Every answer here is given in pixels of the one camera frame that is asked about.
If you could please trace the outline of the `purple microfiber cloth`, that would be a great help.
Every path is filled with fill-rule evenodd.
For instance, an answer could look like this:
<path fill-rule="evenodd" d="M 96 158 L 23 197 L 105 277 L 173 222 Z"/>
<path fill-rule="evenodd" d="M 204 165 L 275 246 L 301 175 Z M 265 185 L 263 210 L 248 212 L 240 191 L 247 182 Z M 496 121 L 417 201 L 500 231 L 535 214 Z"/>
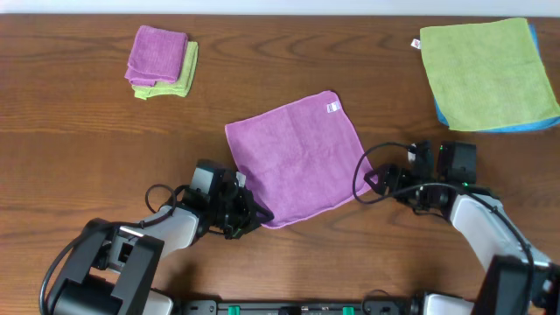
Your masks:
<path fill-rule="evenodd" d="M 307 96 L 225 127 L 246 186 L 279 229 L 369 191 L 371 171 L 354 126 L 332 91 Z"/>

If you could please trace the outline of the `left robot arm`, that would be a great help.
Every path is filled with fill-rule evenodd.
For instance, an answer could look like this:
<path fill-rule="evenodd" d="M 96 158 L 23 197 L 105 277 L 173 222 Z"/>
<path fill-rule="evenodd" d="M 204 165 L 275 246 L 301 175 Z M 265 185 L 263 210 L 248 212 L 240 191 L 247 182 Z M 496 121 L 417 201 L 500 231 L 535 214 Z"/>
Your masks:
<path fill-rule="evenodd" d="M 174 302 L 151 287 L 161 259 L 207 234 L 239 239 L 272 221 L 245 176 L 207 159 L 188 185 L 137 222 L 91 220 L 57 255 L 38 296 L 43 314 L 170 314 Z"/>

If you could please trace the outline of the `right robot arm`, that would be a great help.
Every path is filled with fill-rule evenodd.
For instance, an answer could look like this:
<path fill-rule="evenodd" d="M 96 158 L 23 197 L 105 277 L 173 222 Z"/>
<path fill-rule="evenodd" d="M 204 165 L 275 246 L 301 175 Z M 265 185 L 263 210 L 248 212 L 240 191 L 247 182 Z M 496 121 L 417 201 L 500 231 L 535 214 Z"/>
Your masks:
<path fill-rule="evenodd" d="M 559 267 L 535 248 L 490 189 L 477 185 L 475 145 L 428 141 L 406 144 L 410 166 L 382 164 L 354 173 L 380 200 L 393 199 L 417 216 L 450 223 L 467 240 L 486 272 L 477 297 L 425 291 L 410 299 L 364 300 L 366 314 L 526 314 L 532 307 L 559 312 Z"/>

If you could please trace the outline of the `flat blue cloth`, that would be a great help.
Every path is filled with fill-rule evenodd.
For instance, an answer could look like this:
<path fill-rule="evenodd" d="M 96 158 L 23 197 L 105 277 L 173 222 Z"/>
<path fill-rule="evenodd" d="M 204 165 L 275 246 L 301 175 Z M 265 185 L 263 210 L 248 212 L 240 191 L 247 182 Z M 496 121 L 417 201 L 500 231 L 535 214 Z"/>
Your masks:
<path fill-rule="evenodd" d="M 540 48 L 539 48 L 536 28 L 533 24 L 529 24 L 528 28 L 529 28 L 529 31 L 531 33 L 533 43 L 535 45 L 535 49 L 537 50 L 538 54 L 540 54 Z M 434 101 L 434 105 L 435 105 L 438 121 L 440 123 L 442 123 L 443 125 L 448 126 L 448 122 L 447 122 L 445 116 L 443 115 L 443 113 L 441 112 L 437 101 Z M 504 133 L 523 133 L 523 132 L 546 130 L 546 129 L 555 127 L 558 124 L 559 124 L 559 118 L 556 117 L 556 118 L 541 120 L 539 122 L 518 124 L 518 125 L 515 125 L 515 126 L 497 128 L 497 129 L 487 129 L 487 130 L 483 130 L 483 133 L 495 133 L 495 134 L 500 134 L 500 133 L 501 134 L 504 134 Z"/>

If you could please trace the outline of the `flat green cloth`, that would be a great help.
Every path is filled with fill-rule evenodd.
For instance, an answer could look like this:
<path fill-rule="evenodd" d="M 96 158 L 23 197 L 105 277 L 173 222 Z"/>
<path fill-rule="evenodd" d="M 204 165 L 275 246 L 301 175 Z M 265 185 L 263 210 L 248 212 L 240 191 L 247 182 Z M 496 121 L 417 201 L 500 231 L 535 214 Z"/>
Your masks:
<path fill-rule="evenodd" d="M 559 104 L 527 19 L 428 26 L 423 66 L 450 130 L 519 132 L 559 122 Z"/>

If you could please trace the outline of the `folded green cloth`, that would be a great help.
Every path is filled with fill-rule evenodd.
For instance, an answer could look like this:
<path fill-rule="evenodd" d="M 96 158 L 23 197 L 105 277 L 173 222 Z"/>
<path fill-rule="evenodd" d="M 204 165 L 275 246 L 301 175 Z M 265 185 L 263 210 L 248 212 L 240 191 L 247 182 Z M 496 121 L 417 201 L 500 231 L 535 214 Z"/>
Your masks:
<path fill-rule="evenodd" d="M 198 55 L 199 44 L 197 42 L 189 41 L 186 47 L 182 69 L 177 81 L 174 83 L 157 82 L 153 87 L 133 85 L 132 89 L 134 90 L 134 96 L 141 100 L 147 100 L 148 98 L 160 95 L 186 97 L 193 84 Z"/>

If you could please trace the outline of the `folded purple cloth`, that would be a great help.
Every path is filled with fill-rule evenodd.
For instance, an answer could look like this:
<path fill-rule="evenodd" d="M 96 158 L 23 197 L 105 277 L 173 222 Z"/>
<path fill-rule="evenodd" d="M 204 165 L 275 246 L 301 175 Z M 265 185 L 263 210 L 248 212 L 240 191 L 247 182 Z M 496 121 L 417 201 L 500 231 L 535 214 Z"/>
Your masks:
<path fill-rule="evenodd" d="M 186 55 L 188 36 L 142 25 L 135 36 L 125 78 L 131 85 L 153 87 L 178 80 Z"/>

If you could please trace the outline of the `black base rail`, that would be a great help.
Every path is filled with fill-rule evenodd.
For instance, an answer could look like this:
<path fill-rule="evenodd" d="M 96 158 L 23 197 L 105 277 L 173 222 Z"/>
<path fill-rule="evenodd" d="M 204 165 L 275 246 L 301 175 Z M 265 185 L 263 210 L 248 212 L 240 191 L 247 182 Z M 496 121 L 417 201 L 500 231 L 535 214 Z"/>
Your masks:
<path fill-rule="evenodd" d="M 180 301 L 176 315 L 419 315 L 421 303 L 401 297 L 371 297 L 362 302 Z"/>

